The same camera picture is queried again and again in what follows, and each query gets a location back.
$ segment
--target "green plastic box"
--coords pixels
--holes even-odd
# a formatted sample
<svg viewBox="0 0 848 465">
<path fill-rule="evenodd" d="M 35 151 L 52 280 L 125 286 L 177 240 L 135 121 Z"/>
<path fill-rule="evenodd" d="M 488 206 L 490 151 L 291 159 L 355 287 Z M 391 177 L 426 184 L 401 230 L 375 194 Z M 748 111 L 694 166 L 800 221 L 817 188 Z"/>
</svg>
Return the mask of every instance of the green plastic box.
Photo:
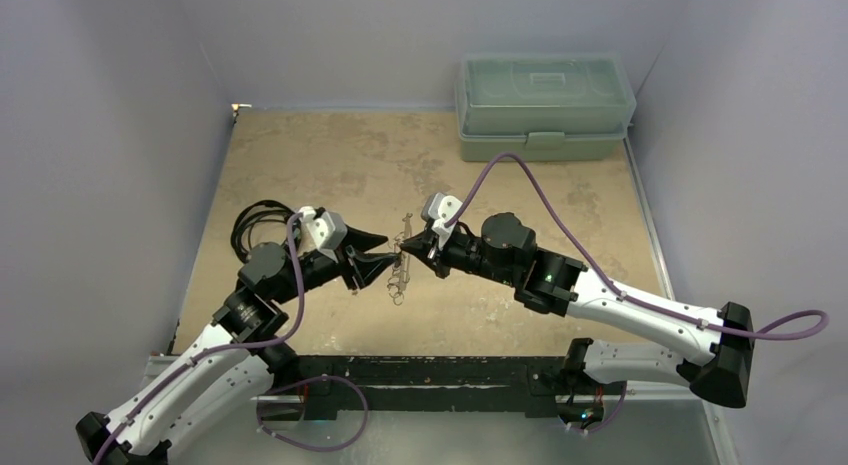
<svg viewBox="0 0 848 465">
<path fill-rule="evenodd" d="M 460 154 L 485 162 L 598 160 L 627 135 L 636 99 L 615 53 L 466 55 L 456 84 Z"/>
</svg>

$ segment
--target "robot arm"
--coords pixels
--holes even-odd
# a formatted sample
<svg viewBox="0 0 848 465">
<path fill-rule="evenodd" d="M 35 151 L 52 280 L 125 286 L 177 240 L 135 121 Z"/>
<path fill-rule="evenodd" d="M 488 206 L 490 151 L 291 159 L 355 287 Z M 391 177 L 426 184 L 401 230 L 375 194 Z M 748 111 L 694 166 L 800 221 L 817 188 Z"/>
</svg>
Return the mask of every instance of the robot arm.
<svg viewBox="0 0 848 465">
<path fill-rule="evenodd" d="M 394 253 L 364 253 L 386 243 L 385 236 L 348 227 L 338 214 L 323 209 L 304 207 L 300 213 L 316 245 L 316 250 L 298 259 L 307 291 L 342 277 L 356 292 L 397 260 Z M 239 271 L 236 291 L 185 353 L 123 405 L 106 415 L 89 413 L 78 422 L 77 434 L 88 459 L 93 460 L 104 444 L 117 444 L 100 465 L 167 463 L 169 455 L 184 449 L 217 418 L 271 388 L 275 376 L 290 379 L 288 375 L 297 373 L 293 366 L 297 355 L 288 345 L 250 344 L 275 338 L 288 320 L 280 304 L 297 294 L 286 249 L 264 243 L 251 250 L 250 260 Z M 198 358 L 215 347 L 225 349 Z"/>
<path fill-rule="evenodd" d="M 462 231 L 446 226 L 461 205 L 453 196 L 430 197 L 421 214 L 427 227 L 401 249 L 438 277 L 447 277 L 451 269 L 462 270 L 512 287 L 515 300 L 535 312 L 606 323 L 653 342 L 572 344 L 572 372 L 583 380 L 685 384 L 710 402 L 745 405 L 753 342 L 707 326 L 750 331 L 747 308 L 732 302 L 721 310 L 696 307 L 616 282 L 624 294 L 689 316 L 699 325 L 641 308 L 607 290 L 599 275 L 582 262 L 537 247 L 535 232 L 512 213 L 487 218 L 480 237 L 466 226 L 460 227 Z"/>
</svg>

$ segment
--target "translucent green lid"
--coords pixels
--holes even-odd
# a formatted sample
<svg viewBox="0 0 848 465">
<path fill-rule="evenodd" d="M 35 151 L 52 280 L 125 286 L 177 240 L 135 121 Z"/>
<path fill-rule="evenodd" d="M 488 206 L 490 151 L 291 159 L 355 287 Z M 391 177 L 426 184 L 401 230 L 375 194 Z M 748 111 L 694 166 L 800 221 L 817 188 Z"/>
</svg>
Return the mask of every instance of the translucent green lid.
<svg viewBox="0 0 848 465">
<path fill-rule="evenodd" d="M 636 108 L 614 53 L 467 55 L 457 87 L 463 135 L 623 137 Z"/>
</svg>

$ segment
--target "wooden table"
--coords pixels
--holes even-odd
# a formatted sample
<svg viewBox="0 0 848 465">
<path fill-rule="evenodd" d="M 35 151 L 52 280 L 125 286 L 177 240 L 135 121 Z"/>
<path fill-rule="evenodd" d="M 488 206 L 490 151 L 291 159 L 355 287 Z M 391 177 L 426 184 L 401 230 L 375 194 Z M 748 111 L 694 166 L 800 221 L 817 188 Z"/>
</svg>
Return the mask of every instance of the wooden table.
<svg viewBox="0 0 848 465">
<path fill-rule="evenodd" d="M 236 215 L 261 199 L 292 208 L 324 206 L 349 225 L 394 237 L 413 213 L 413 233 L 428 195 L 465 198 L 483 168 L 459 159 L 456 117 L 425 113 L 242 112 L 215 194 L 186 295 L 174 351 L 181 353 L 232 292 L 240 267 L 229 245 Z M 661 294 L 642 211 L 622 148 L 596 162 L 531 164 L 563 221 L 613 278 Z M 483 220 L 512 211 L 535 229 L 540 246 L 580 258 L 515 163 L 497 165 L 463 216 Z M 281 227 L 258 230 L 281 240 Z M 341 281 L 309 292 L 301 354 L 558 355 L 573 338 L 639 340 L 614 328 L 538 315 L 513 302 L 503 285 L 454 273 L 436 278 L 413 262 L 402 305 L 388 296 L 386 273 L 352 296 Z M 290 314 L 296 304 L 284 307 Z"/>
</svg>

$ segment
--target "metal frame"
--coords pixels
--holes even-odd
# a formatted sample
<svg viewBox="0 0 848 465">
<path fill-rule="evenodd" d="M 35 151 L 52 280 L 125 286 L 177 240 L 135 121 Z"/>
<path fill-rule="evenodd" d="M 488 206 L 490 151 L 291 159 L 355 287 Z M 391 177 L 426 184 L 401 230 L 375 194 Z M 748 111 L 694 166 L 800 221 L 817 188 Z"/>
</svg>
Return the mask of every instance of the metal frame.
<svg viewBox="0 0 848 465">
<path fill-rule="evenodd" d="M 657 228 L 654 225 L 651 207 L 648 205 L 648 198 L 645 195 L 645 188 L 642 185 L 642 177 L 639 175 L 639 168 L 636 165 L 636 157 L 633 155 L 633 148 L 630 145 L 630 137 L 625 137 L 624 139 L 624 151 L 627 156 L 628 168 L 630 168 L 630 177 L 633 179 L 633 188 L 636 190 L 636 196 L 639 199 L 639 208 L 642 210 L 642 220 L 645 222 L 648 238 L 651 241 L 654 266 L 657 269 L 660 285 L 666 297 L 674 300 L 674 289 L 671 286 L 671 280 L 668 276 L 668 267 L 666 266 L 665 256 L 660 246 Z M 727 428 L 724 411 L 721 407 L 709 402 L 702 403 L 704 405 L 704 415 L 707 417 L 707 425 L 710 430 L 710 439 L 713 442 L 713 448 L 716 451 L 719 462 L 722 465 L 739 465 L 739 455 L 736 452 L 730 430 Z"/>
</svg>

